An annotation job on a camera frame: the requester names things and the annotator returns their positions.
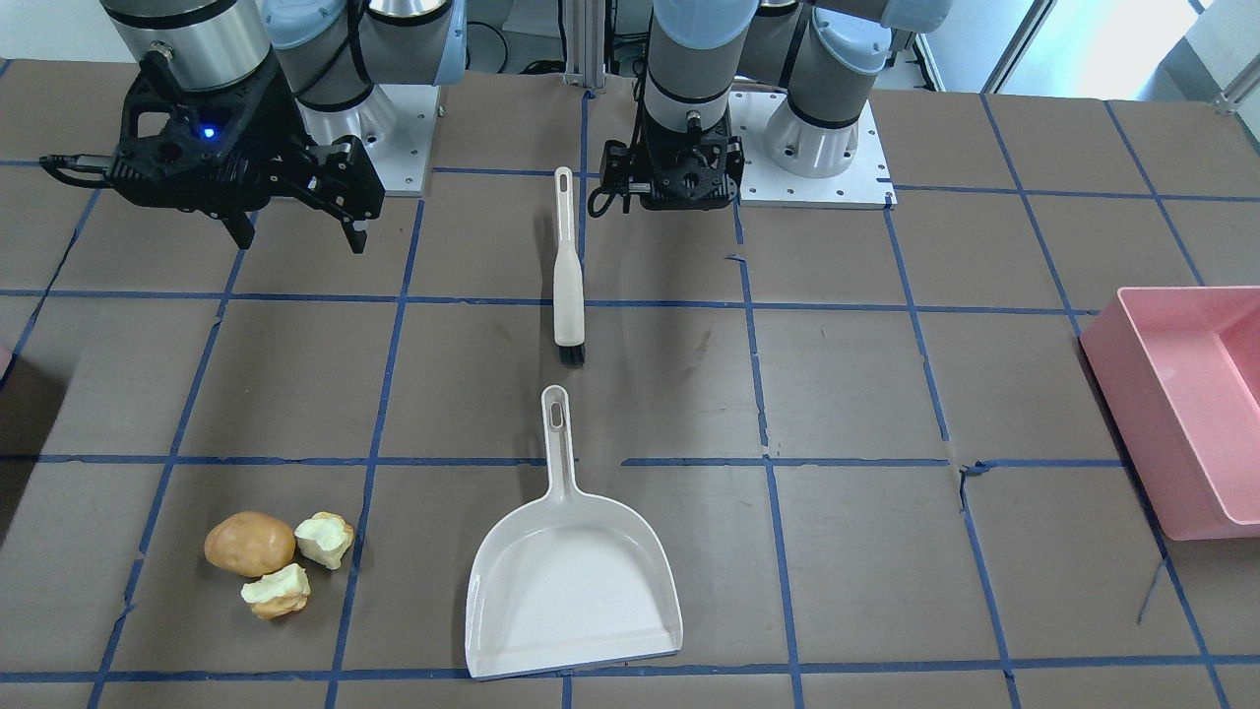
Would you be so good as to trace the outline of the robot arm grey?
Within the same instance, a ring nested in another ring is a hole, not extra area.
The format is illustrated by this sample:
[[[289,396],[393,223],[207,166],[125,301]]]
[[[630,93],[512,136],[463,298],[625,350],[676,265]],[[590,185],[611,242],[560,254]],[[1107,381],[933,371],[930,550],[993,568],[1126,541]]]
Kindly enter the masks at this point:
[[[252,212],[296,199],[350,251],[381,217],[374,157],[404,139],[388,84],[467,71],[464,1],[106,1],[136,62],[112,156],[44,157],[59,179],[136,207],[220,222],[252,246]]]
[[[629,141],[604,144],[587,212],[891,208],[869,94],[950,1],[656,1]]]

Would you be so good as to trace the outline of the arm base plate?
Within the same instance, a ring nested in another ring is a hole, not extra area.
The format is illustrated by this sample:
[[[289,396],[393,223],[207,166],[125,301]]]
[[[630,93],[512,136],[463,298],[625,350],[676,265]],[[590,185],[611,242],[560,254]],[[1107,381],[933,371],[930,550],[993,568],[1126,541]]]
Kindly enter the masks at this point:
[[[869,103],[856,123],[822,128],[793,113],[788,94],[735,91],[730,126],[743,147],[743,207],[856,208],[897,205]]]
[[[352,108],[299,110],[318,144],[359,136],[388,196],[423,196],[441,97],[436,86],[378,84]]]

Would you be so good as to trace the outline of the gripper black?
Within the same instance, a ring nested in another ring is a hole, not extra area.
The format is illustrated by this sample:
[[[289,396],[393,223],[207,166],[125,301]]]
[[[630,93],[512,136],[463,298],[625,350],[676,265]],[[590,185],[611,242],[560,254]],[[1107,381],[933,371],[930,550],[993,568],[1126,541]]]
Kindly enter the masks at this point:
[[[384,201],[381,178],[355,136],[315,144],[275,52],[234,84],[202,93],[176,84],[173,60],[158,50],[139,65],[106,171],[122,196],[220,219],[239,251],[255,241],[256,210],[289,196],[341,222],[352,254],[364,254]]]
[[[638,196],[649,212],[718,210],[730,205],[741,188],[742,141],[730,130],[730,113],[712,127],[701,128],[692,120],[680,133],[636,107],[631,144],[609,140],[601,159],[601,209],[615,198],[622,210]]]

